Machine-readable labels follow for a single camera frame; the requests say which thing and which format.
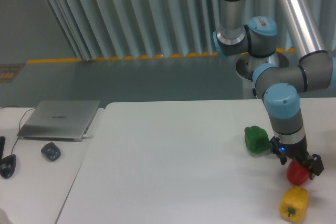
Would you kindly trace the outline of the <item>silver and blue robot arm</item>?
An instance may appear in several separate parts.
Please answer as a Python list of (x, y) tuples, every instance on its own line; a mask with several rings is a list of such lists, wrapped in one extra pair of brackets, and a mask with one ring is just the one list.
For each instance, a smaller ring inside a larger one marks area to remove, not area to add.
[(245, 0), (219, 0), (220, 25), (213, 32), (221, 56), (245, 52), (260, 59), (251, 71), (256, 96), (270, 118), (273, 138), (270, 151), (282, 164), (296, 161), (310, 178), (324, 169), (322, 159), (307, 150), (299, 94), (335, 86), (335, 59), (325, 49), (307, 0), (278, 0), (299, 62), (282, 68), (267, 60), (276, 55), (276, 23), (268, 17), (253, 17), (243, 24)]

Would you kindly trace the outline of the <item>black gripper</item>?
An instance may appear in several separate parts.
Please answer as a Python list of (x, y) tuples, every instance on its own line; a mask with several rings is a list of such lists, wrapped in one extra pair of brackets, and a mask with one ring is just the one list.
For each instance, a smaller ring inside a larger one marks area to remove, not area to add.
[(313, 180), (323, 172), (324, 165), (320, 155), (308, 153), (307, 146), (306, 137), (294, 144), (281, 143), (275, 136), (269, 141), (269, 150), (279, 158), (281, 165), (287, 162), (287, 158), (295, 160), (308, 172), (309, 179)]

